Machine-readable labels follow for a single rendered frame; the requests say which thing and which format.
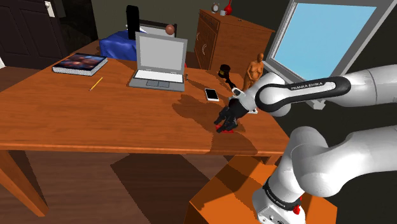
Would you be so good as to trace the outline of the thick book with dark cover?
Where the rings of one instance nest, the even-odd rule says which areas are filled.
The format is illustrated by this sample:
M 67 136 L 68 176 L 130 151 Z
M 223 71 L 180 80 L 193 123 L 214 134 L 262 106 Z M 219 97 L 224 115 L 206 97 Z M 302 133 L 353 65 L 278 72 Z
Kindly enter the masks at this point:
M 108 58 L 100 55 L 75 53 L 52 67 L 54 73 L 93 76 Z

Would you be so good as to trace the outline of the orange robot stand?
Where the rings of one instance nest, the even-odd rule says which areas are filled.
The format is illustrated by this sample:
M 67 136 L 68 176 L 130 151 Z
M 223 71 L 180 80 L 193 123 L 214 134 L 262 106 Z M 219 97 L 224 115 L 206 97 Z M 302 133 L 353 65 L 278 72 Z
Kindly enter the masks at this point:
M 183 224 L 260 224 L 252 194 L 281 157 L 234 156 L 190 201 Z

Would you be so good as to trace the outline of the wooden chest of drawers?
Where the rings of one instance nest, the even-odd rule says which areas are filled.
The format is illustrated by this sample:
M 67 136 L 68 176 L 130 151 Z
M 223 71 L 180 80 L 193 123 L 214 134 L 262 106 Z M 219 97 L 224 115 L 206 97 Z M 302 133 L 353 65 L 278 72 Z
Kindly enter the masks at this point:
M 243 0 L 228 0 L 231 15 L 221 16 L 210 10 L 195 12 L 197 27 L 194 37 L 194 53 L 199 68 L 215 71 L 227 64 L 233 73 L 244 76 L 248 64 L 264 53 L 275 31 L 250 22 L 237 13 Z

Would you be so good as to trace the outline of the yellow pencil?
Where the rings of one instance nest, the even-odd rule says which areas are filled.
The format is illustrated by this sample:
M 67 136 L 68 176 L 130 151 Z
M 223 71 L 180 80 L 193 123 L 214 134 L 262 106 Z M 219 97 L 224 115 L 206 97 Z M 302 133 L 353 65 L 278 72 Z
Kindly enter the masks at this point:
M 99 78 L 99 80 L 97 80 L 88 91 L 92 91 L 101 81 L 103 80 L 103 77 Z

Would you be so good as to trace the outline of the brown wooden desk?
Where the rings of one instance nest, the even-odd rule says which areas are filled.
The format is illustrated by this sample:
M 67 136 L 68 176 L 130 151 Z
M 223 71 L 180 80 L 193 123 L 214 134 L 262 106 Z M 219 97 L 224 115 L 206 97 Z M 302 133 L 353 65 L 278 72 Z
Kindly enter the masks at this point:
M 47 67 L 1 91 L 0 185 L 44 216 L 47 205 L 10 151 L 282 155 L 288 137 L 267 113 L 245 116 L 234 133 L 216 132 L 230 91 L 214 71 L 188 68 L 185 91 L 171 92 L 129 87 L 136 67 L 109 59 L 93 76 Z M 208 101 L 205 88 L 219 101 Z

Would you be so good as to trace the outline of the window with grey frame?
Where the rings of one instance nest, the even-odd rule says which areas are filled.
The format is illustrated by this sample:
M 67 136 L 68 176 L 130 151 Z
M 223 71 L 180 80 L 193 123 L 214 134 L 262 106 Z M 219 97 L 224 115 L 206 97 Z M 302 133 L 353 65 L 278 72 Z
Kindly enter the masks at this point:
M 265 67 L 284 78 L 256 95 L 274 112 L 289 104 L 325 101 L 343 107 L 397 103 L 397 64 L 348 69 L 397 5 L 397 0 L 290 0 Z

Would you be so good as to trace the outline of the tall black rounded block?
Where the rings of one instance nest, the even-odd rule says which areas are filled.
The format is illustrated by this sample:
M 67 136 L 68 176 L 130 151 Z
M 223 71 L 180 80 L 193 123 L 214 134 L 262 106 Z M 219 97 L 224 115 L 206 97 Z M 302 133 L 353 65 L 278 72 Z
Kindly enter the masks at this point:
M 129 39 L 135 40 L 136 33 L 140 32 L 139 8 L 137 6 L 127 5 L 126 16 Z

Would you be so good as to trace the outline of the grey open laptop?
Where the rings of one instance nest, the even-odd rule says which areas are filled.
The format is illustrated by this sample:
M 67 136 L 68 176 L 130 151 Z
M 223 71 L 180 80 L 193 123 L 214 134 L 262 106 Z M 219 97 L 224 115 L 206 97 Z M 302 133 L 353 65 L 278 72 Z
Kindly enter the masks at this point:
M 137 32 L 137 71 L 129 87 L 184 92 L 187 44 L 187 39 Z

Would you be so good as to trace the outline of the dark door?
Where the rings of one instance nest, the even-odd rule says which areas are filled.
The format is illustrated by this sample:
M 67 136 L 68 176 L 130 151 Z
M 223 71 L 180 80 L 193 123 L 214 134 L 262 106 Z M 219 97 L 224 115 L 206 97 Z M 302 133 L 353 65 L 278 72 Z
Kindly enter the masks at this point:
M 0 59 L 43 69 L 68 56 L 57 5 L 62 0 L 0 0 Z

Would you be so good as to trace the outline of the bed with blue blanket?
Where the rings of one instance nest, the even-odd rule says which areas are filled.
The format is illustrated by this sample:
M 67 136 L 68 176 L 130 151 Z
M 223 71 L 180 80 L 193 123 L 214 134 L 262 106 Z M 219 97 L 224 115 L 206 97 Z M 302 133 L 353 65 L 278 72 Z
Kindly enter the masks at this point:
M 140 30 L 148 34 L 156 34 L 161 36 L 176 37 L 177 34 L 177 24 L 173 24 L 174 33 L 167 34 L 166 27 L 168 24 L 161 22 L 154 22 L 149 20 L 140 19 Z M 99 47 L 101 51 L 101 56 L 112 58 L 112 59 L 122 59 L 136 61 L 136 41 L 129 39 L 128 30 L 118 31 L 107 38 L 101 39 L 99 41 Z

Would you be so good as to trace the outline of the white smartphone with black screen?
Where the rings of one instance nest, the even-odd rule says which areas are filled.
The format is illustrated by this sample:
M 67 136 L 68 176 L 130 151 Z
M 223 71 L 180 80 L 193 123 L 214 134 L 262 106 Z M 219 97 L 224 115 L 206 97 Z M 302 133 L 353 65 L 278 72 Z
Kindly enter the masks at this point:
M 205 88 L 204 91 L 205 91 L 206 99 L 208 101 L 215 101 L 215 102 L 219 101 L 219 97 L 218 97 L 215 89 Z

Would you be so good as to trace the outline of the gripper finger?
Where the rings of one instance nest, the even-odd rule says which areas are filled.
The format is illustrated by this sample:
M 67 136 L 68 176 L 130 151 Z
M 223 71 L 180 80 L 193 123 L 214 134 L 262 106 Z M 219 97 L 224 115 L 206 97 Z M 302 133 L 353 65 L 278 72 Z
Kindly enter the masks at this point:
M 236 128 L 238 126 L 237 120 L 234 117 L 230 117 L 229 122 L 230 123 L 227 128 L 225 128 L 222 124 L 222 126 L 219 130 L 233 130 L 234 128 Z
M 230 108 L 229 107 L 224 107 L 220 112 L 219 112 L 219 116 L 217 117 L 217 119 L 215 120 L 214 124 L 218 125 L 220 124 L 222 121 L 224 121 L 223 126 L 225 128 L 228 127 L 229 125 L 229 119 L 230 119 Z

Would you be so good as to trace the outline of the orange human figure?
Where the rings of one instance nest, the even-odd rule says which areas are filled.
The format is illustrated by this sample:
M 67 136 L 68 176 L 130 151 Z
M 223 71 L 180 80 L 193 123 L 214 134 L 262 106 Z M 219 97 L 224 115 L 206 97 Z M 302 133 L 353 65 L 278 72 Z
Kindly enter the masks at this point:
M 263 53 L 257 55 L 256 60 L 251 61 L 247 67 L 242 91 L 245 92 L 252 87 L 263 74 Z

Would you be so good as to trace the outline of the black gavel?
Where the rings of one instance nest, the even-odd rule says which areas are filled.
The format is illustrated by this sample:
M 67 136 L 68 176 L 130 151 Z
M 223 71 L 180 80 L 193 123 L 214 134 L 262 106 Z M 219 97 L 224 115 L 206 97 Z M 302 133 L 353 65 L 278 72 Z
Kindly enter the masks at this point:
M 230 80 L 230 66 L 227 64 L 222 64 L 220 65 L 219 71 L 218 71 L 218 76 L 220 78 L 225 79 L 225 82 L 230 86 L 231 89 L 235 88 L 236 85 Z

